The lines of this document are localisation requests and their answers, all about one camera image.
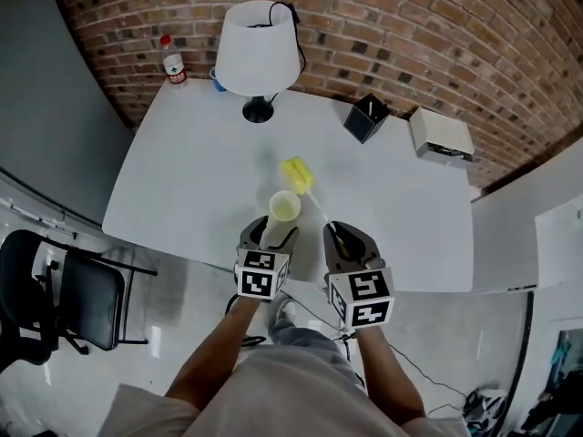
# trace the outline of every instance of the black and white marker cube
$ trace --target black and white marker cube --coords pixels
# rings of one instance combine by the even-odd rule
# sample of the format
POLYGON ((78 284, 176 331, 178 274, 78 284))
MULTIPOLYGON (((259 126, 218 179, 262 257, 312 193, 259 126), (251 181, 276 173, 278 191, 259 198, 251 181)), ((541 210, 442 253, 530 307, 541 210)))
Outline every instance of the black and white marker cube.
POLYGON ((328 278, 328 299, 347 328, 389 321, 394 305, 391 269, 370 269, 328 278))
POLYGON ((237 294, 273 300, 288 276, 290 256, 279 252, 239 249, 237 294))

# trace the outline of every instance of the sponge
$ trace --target sponge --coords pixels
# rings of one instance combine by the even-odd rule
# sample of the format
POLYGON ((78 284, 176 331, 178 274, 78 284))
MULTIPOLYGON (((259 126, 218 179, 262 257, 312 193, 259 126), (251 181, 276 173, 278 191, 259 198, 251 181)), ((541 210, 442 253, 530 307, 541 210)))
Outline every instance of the sponge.
POLYGON ((280 171, 288 179, 296 194, 305 194, 313 184, 312 172, 298 156, 281 161, 280 171))

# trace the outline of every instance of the black lamp base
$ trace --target black lamp base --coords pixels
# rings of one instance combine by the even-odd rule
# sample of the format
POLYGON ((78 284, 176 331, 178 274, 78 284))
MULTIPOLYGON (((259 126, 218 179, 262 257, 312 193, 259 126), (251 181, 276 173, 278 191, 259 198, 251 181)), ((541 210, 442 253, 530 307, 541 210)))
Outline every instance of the black lamp base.
POLYGON ((251 123, 263 123, 273 116, 273 105, 264 96, 254 97, 243 106, 243 116, 251 123))

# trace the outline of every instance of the white wall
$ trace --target white wall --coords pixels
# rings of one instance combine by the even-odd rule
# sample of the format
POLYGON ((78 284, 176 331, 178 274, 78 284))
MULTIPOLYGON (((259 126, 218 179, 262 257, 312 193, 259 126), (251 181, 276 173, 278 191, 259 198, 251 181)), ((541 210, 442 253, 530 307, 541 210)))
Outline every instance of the white wall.
POLYGON ((101 224, 131 134, 55 0, 0 0, 0 171, 101 224))
POLYGON ((583 279, 535 292, 524 369, 508 411, 503 434, 518 431, 545 389, 560 330, 583 328, 583 279))
POLYGON ((531 173, 474 202, 473 292, 559 282, 557 273, 557 279, 539 280, 535 219, 582 194, 580 139, 531 173))

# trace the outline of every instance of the person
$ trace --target person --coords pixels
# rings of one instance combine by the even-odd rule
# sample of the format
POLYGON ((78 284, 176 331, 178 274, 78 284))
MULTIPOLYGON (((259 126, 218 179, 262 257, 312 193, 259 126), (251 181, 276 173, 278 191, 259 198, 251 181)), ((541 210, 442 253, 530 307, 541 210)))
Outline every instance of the person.
POLYGON ((379 326, 356 331, 366 389, 333 341, 295 327, 290 298, 272 317, 273 345, 240 355, 260 305, 239 298, 164 397, 120 385, 98 437, 469 436, 461 418, 425 416, 379 326))

